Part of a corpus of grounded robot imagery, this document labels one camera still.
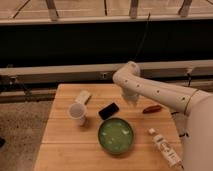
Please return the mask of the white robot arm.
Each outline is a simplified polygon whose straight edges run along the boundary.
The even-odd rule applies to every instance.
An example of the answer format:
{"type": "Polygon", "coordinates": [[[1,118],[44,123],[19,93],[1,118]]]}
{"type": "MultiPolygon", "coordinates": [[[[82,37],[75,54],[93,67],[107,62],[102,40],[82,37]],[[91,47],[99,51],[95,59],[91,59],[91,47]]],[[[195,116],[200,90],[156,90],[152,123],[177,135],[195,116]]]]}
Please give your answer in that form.
{"type": "Polygon", "coordinates": [[[113,82],[129,101],[142,95],[186,115],[184,171],[213,171],[213,93],[144,79],[133,61],[113,74],[113,82]]]}

